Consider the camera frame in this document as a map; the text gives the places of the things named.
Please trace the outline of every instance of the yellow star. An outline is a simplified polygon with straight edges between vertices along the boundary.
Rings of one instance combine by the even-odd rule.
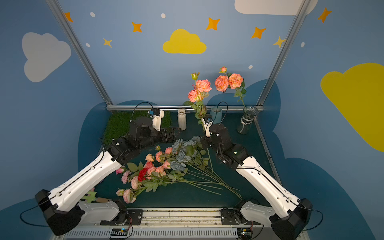
[[[138,31],[138,32],[142,33],[142,31],[141,31],[141,23],[136,24],[136,23],[132,22],[132,24],[133,24],[133,32]]]
[[[282,39],[280,38],[280,36],[279,36],[279,40],[278,40],[274,45],[279,45],[279,48],[281,48],[281,44],[282,44],[284,41],[285,41],[285,39],[282,40]]]
[[[107,40],[105,40],[105,38],[103,38],[103,39],[104,39],[104,41],[105,41],[104,45],[108,45],[108,46],[112,47],[112,46],[111,46],[111,42],[112,42],[112,40],[111,40],[111,41],[107,41]]]
[[[65,16],[67,17],[68,21],[73,22],[71,19],[71,13],[65,13]]]
[[[327,11],[327,8],[324,9],[324,12],[322,13],[322,15],[318,18],[319,20],[325,21],[325,19],[327,18],[327,16],[331,13],[332,11]]]
[[[207,30],[213,29],[213,30],[217,31],[217,24],[219,21],[220,21],[220,19],[213,20],[212,18],[209,18],[209,24],[208,24]]]
[[[261,39],[262,38],[262,34],[263,32],[266,30],[266,28],[264,29],[258,29],[258,28],[255,28],[255,33],[253,34],[253,36],[251,38],[258,38],[258,39]]]

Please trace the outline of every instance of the white cloud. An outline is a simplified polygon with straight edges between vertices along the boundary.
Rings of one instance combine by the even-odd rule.
[[[311,0],[309,14],[318,0]],[[243,14],[296,15],[302,0],[235,0],[235,9]]]
[[[23,52],[28,59],[25,75],[34,83],[48,77],[71,56],[70,46],[49,33],[26,33],[22,40]]]

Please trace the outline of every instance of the clear glass vase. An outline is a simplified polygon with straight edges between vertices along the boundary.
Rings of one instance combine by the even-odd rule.
[[[253,106],[245,106],[243,108],[244,114],[241,117],[240,124],[237,127],[237,132],[240,134],[247,134],[251,130],[253,118],[259,111]]]

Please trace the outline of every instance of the yellow cloud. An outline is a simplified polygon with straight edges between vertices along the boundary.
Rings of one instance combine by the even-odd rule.
[[[363,63],[344,74],[327,73],[321,89],[356,132],[384,152],[384,66]]]
[[[170,40],[163,44],[166,53],[199,54],[205,52],[207,46],[200,42],[197,34],[184,29],[177,29],[170,36]]]

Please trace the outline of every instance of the dark green table surface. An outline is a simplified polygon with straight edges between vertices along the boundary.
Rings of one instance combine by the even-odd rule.
[[[178,126],[177,113],[171,113],[174,126]],[[242,113],[228,113],[223,123],[229,130],[232,141],[240,143],[257,159],[262,167],[273,176],[272,168],[266,157],[260,137],[257,133],[256,126],[252,124],[252,129],[247,135],[238,134],[236,127],[240,122]],[[202,136],[202,126],[197,124],[197,119],[193,113],[187,113],[187,129],[182,131],[179,138],[189,140],[193,136]],[[172,144],[160,144],[164,151],[166,147]],[[132,160],[138,164],[140,161],[145,163],[145,157],[148,153],[155,155],[155,148],[146,149]],[[251,200],[265,206],[270,206],[267,200],[250,184],[244,177],[235,170],[229,169],[225,164],[220,164],[215,159],[215,153],[210,149],[210,156],[214,171],[231,187],[240,189],[239,193],[244,200]],[[120,189],[128,189],[130,183],[123,184],[121,182],[121,174],[116,175],[115,172],[108,175],[100,184],[96,186],[95,191],[97,197],[108,199],[118,199],[122,201],[122,197],[116,195],[116,191]],[[185,178],[193,178],[194,176],[186,175]],[[206,192],[186,183],[171,184],[166,187],[160,186],[156,192],[143,192],[137,200],[132,204],[126,204],[127,207],[234,207],[240,199],[227,189],[213,189],[221,195]]]

